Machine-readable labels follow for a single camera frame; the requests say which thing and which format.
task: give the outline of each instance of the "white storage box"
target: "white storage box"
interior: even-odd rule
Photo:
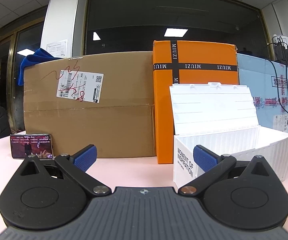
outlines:
[[[170,92],[176,134],[173,180],[178,188],[204,173],[194,162],[196,145],[240,161],[263,155],[279,179],[285,179],[288,133],[259,125],[247,86],[174,84]]]

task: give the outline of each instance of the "white table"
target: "white table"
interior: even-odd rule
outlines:
[[[22,163],[11,157],[9,137],[0,139],[0,194]],[[156,157],[127,159],[97,159],[87,173],[109,186],[175,187],[173,165],[157,164]],[[283,182],[288,192],[288,175]],[[0,233],[6,228],[0,215]]]

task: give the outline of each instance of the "orange box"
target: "orange box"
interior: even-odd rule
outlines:
[[[159,164],[173,163],[172,84],[239,84],[235,45],[154,41],[155,140]]]

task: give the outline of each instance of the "metal screw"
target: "metal screw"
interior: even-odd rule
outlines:
[[[96,193],[96,194],[105,194],[107,192],[109,192],[109,188],[106,187],[106,186],[96,186],[93,188],[93,191]]]
[[[193,186],[185,186],[181,188],[181,191],[184,194],[194,194],[196,192],[196,188]]]

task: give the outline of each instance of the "qr code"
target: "qr code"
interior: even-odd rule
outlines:
[[[96,81],[95,82],[101,83],[102,82],[102,77],[101,76],[96,76]]]

